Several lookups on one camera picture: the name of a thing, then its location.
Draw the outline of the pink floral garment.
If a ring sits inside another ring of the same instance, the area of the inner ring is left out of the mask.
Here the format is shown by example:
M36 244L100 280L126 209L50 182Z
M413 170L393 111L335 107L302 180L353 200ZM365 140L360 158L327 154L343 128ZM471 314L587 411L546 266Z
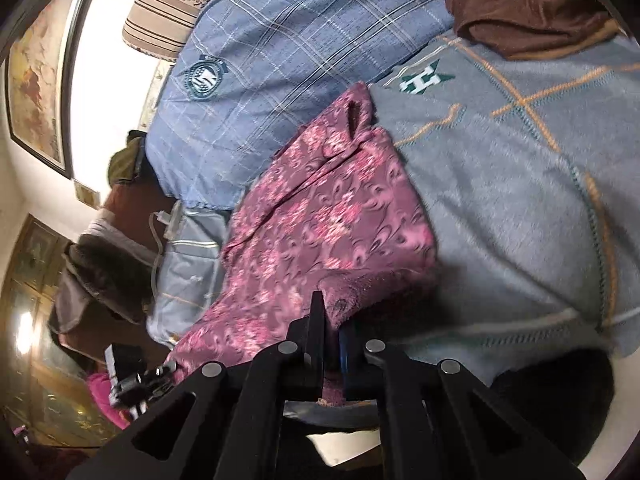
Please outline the pink floral garment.
M331 332L356 315L396 321L430 292L434 235L365 84L273 159L234 212L221 260L218 299L170 352L175 382L282 341L315 292Z

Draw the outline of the dark clothes pile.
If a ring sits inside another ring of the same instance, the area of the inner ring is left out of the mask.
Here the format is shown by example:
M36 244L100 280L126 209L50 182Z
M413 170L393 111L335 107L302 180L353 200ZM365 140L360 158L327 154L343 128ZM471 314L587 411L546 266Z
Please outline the dark clothes pile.
M67 334L91 307L132 325L145 323L153 303L156 252L132 240L102 208L78 240L63 250L63 271L50 317L50 330Z

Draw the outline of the olive green cloth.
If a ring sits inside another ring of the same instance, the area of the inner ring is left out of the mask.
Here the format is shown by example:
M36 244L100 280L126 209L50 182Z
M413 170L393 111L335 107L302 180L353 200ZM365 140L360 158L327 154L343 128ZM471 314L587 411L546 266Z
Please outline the olive green cloth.
M131 184L142 178L145 137L144 131L130 130L126 146L111 157L107 168L107 182L111 188L116 184Z

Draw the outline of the grey plaid bed sheet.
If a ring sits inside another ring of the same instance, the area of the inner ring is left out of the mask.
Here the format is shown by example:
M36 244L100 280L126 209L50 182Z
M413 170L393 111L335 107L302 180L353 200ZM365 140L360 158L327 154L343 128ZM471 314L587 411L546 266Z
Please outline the grey plaid bed sheet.
M366 86L434 235L435 281L396 321L347 322L485 382L578 348L638 350L636 46L508 61L445 35Z

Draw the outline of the blue plaid pillow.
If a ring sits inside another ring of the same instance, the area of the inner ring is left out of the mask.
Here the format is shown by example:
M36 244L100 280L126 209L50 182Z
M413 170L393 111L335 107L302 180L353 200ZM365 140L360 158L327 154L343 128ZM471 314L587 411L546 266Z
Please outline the blue plaid pillow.
M233 208L300 126L451 25L445 0L212 0L146 136L160 187L186 206Z

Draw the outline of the striped beige pillow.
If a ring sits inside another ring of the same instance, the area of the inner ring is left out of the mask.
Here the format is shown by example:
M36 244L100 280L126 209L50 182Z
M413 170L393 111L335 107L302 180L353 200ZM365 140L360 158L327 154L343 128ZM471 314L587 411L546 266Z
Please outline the striped beige pillow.
M174 62L209 0L134 0L122 28L125 44Z

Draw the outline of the brown garment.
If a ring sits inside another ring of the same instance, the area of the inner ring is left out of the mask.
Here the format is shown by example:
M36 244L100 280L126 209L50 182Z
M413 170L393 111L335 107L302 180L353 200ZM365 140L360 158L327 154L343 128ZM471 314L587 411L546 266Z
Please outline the brown garment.
M598 0L446 0L446 8L457 36L510 61L564 58L620 32Z

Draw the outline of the framed wall picture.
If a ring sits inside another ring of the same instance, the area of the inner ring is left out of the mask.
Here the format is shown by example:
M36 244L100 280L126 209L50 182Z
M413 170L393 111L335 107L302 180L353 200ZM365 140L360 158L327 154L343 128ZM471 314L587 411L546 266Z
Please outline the framed wall picture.
M51 0L16 40L6 62L11 139L46 166L72 176L68 143L58 126L58 68L70 4Z

